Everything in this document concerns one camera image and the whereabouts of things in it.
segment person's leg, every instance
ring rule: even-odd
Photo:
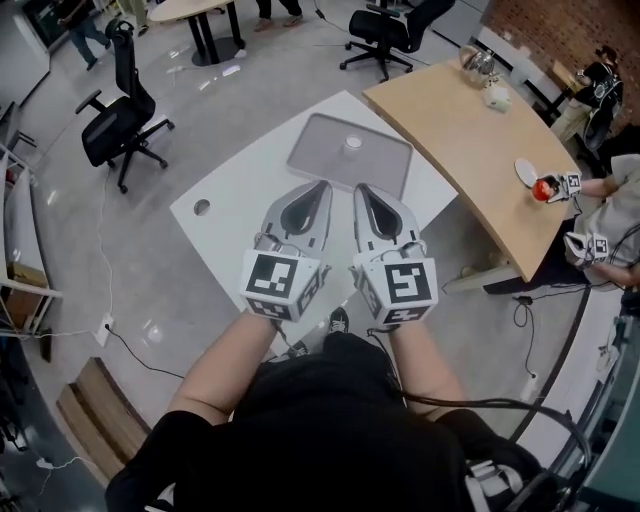
[[[589,112],[591,107],[575,99],[571,100],[562,115],[551,125],[551,131],[564,144],[584,126]]]
[[[71,37],[71,42],[78,49],[78,52],[80,52],[85,62],[89,65],[93,64],[96,61],[96,57],[89,49],[89,46],[87,46],[87,40],[84,37],[81,26],[69,30],[69,36]]]
[[[565,257],[563,237],[565,233],[573,231],[574,224],[574,219],[568,219],[562,223],[551,243],[551,247],[549,247],[547,254],[531,281],[527,283],[518,277],[501,283],[487,285],[484,287],[484,290],[489,295],[504,295],[528,292],[549,284],[588,284],[589,280],[584,275],[584,272],[571,265]]]
[[[111,41],[109,41],[109,38],[104,35],[104,32],[100,32],[96,28],[91,18],[87,18],[86,20],[84,20],[80,24],[80,27],[82,27],[82,32],[84,33],[85,37],[93,39],[94,41],[98,41],[105,48],[109,48],[109,46],[111,46]]]
[[[136,25],[138,25],[138,37],[143,35],[147,30],[149,30],[149,25],[147,25],[147,9],[145,7],[144,0],[130,0],[133,13],[136,15]]]
[[[293,27],[302,21],[302,9],[298,0],[280,0],[280,3],[289,13],[289,19],[283,23],[285,27]]]
[[[273,21],[271,21],[271,0],[256,0],[256,2],[258,3],[258,16],[260,19],[253,30],[262,32],[273,26]]]

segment power cord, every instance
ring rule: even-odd
[[[521,329],[524,329],[529,322],[529,317],[531,317],[531,341],[529,341],[529,350],[527,351],[527,357],[524,360],[524,369],[527,370],[527,373],[535,379],[537,375],[533,373],[529,368],[529,358],[531,357],[533,342],[536,337],[536,323],[533,318],[533,311],[531,311],[531,308],[529,307],[531,306],[531,304],[533,304],[533,299],[531,299],[531,297],[518,297],[516,301],[518,302],[518,305],[516,306],[516,309],[513,310],[513,323]],[[522,323],[518,322],[518,320],[516,319],[520,308],[524,308],[524,322]]]
[[[523,306],[529,307],[528,301],[524,303]],[[376,329],[368,329],[367,336],[372,337],[376,340],[380,348],[385,353],[389,360],[389,364],[393,368],[393,373],[396,376],[396,381],[398,385],[400,385],[400,380],[398,379],[395,367],[393,365],[393,360],[391,359],[391,355],[388,350],[382,344],[382,341],[378,336],[374,334],[374,332],[390,332],[390,331],[377,331]],[[555,409],[551,409],[550,407],[545,407],[544,405],[539,404],[528,404],[526,402],[522,402],[520,400],[514,400],[512,398],[488,398],[485,400],[464,400],[464,401],[452,401],[452,400],[440,400],[436,398],[430,398],[426,396],[414,395],[411,393],[407,393],[402,389],[397,389],[398,393],[405,399],[411,402],[420,403],[424,405],[432,405],[435,407],[458,407],[458,408],[468,408],[468,409],[510,409],[510,410],[522,410],[522,411],[533,411],[535,413],[540,413],[548,418],[554,420],[562,427],[566,428],[569,433],[576,439],[582,453],[584,454],[583,459],[583,468],[588,468],[591,464],[591,446],[587,442],[584,434],[580,431],[578,426],[565,414],[562,414]]]
[[[182,375],[178,375],[177,373],[173,373],[173,372],[170,372],[168,370],[161,370],[160,368],[152,368],[151,366],[147,365],[142,359],[140,359],[137,355],[134,354],[133,350],[131,350],[129,348],[129,345],[127,345],[127,342],[124,341],[124,338],[122,336],[120,336],[117,332],[114,332],[111,329],[111,327],[109,327],[108,324],[105,324],[104,327],[105,327],[105,329],[107,331],[109,331],[111,334],[113,334],[116,338],[119,338],[120,341],[122,341],[122,343],[124,344],[124,346],[127,347],[127,350],[134,357],[134,359],[136,361],[138,361],[142,366],[144,366],[147,370],[151,370],[153,372],[166,373],[167,375],[173,375],[174,377],[178,377],[179,379],[184,379],[184,377]]]

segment person's arm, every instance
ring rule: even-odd
[[[389,335],[402,388],[413,395],[441,400],[466,400],[460,381],[446,362],[431,333],[422,322],[402,324]],[[452,410],[407,401],[409,408],[436,421]]]
[[[226,423],[275,338],[269,319],[243,312],[196,361],[169,404],[212,425]]]
[[[604,179],[585,180],[582,182],[581,193],[588,197],[609,197],[618,190],[618,184],[613,176]]]
[[[621,268],[610,263],[595,263],[591,266],[598,275],[618,286],[640,285],[640,263],[631,268]]]
[[[69,23],[69,21],[71,21],[71,18],[73,18],[73,15],[74,15],[75,13],[77,13],[77,12],[80,10],[80,8],[81,8],[81,7],[82,7],[86,2],[87,2],[87,0],[80,0],[80,2],[78,2],[78,5],[76,5],[76,6],[73,8],[73,11],[71,11],[71,12],[69,13],[69,15],[68,15],[64,20],[62,20],[62,21],[63,21],[63,23]]]

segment table leg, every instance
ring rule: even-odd
[[[233,42],[238,45],[238,48],[244,48],[246,43],[240,36],[240,25],[238,25],[238,16],[236,15],[236,4],[230,2],[227,4],[227,10],[229,11],[229,23],[231,24],[231,34],[233,34]]]
[[[198,49],[198,53],[204,55],[204,43],[202,42],[202,37],[200,37],[200,29],[198,28],[198,22],[196,21],[195,16],[191,16],[189,19],[189,28],[191,29],[191,34],[193,35],[193,40],[196,42],[196,48]]]
[[[216,45],[213,42],[213,36],[211,35],[211,28],[209,27],[209,20],[207,20],[207,13],[198,14],[198,21],[200,21],[200,28],[202,29],[202,36],[209,52],[209,59],[211,64],[218,64],[220,59],[218,58],[218,52],[216,51]]]
[[[519,277],[518,273],[510,264],[507,264],[486,270],[485,272],[478,272],[469,277],[450,281],[443,286],[442,290],[447,295],[450,295],[452,293],[481,288],[488,284],[500,283],[515,277]]]

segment jeans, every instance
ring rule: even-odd
[[[575,219],[568,219],[562,223],[531,281],[526,283],[521,277],[516,277],[501,283],[487,285],[484,287],[484,291],[489,295],[503,295],[528,292],[547,284],[589,284],[584,272],[578,270],[565,258],[564,235],[573,231],[574,225]]]
[[[91,64],[95,60],[95,56],[87,46],[87,37],[98,41],[105,48],[109,44],[107,36],[96,28],[91,18],[87,18],[80,22],[78,26],[69,29],[69,35],[71,36],[71,42],[78,49],[87,64]]]
[[[257,2],[258,8],[260,9],[260,17],[265,20],[270,20],[271,0],[257,0]],[[300,16],[302,14],[298,0],[280,0],[280,3],[291,16]]]

